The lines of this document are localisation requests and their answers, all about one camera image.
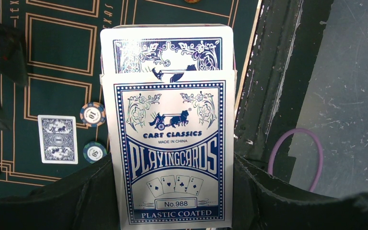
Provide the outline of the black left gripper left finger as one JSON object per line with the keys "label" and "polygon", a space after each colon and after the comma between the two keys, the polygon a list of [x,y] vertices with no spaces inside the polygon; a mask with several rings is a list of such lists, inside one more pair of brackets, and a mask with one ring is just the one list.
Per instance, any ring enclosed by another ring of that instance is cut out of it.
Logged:
{"label": "black left gripper left finger", "polygon": [[118,230],[111,155],[27,196],[0,199],[0,230]]}

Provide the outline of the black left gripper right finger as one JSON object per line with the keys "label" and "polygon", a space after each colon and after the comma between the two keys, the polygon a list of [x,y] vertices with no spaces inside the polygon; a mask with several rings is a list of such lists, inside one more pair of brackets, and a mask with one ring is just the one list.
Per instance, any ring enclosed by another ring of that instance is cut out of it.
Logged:
{"label": "black left gripper right finger", "polygon": [[333,198],[294,187],[234,155],[233,230],[368,230],[368,192]]}

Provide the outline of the green blue poker chip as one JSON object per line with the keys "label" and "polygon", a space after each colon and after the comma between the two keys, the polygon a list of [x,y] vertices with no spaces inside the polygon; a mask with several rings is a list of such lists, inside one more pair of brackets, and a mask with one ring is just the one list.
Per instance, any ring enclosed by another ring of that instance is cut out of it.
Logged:
{"label": "green blue poker chip", "polygon": [[95,163],[107,155],[107,150],[101,143],[91,141],[84,146],[83,155],[87,162]]}

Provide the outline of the blue back playing card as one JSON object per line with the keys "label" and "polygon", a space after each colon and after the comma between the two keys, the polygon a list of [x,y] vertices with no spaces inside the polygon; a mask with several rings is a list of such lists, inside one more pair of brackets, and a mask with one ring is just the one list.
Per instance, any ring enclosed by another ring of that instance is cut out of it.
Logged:
{"label": "blue back playing card", "polygon": [[62,115],[38,115],[42,163],[78,164],[76,118]]}

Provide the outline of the blue white card deck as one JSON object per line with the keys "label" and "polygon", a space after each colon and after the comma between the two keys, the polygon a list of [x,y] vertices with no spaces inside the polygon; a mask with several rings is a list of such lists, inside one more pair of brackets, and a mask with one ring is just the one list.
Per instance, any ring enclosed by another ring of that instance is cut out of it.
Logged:
{"label": "blue white card deck", "polygon": [[100,41],[121,229],[231,227],[232,28],[123,25]]}

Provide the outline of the green poker mat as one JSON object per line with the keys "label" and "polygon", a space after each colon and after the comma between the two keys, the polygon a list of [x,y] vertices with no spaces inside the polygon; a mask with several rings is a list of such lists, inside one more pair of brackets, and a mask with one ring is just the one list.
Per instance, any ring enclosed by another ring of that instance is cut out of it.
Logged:
{"label": "green poker mat", "polygon": [[0,0],[0,23],[27,42],[29,83],[0,74],[0,102],[11,129],[0,130],[0,198],[24,196],[88,165],[41,161],[38,115],[76,117],[78,149],[108,145],[107,126],[88,127],[80,109],[101,102],[100,31],[123,24],[220,23],[232,27],[238,78],[255,30],[259,0]]}

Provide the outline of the orange yellow chip stack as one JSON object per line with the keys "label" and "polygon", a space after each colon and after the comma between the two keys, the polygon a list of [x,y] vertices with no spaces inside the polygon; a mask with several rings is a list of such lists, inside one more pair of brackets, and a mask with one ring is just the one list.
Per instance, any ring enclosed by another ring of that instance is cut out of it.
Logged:
{"label": "orange yellow chip stack", "polygon": [[195,3],[200,2],[201,0],[184,0],[184,1],[190,4],[195,4]]}

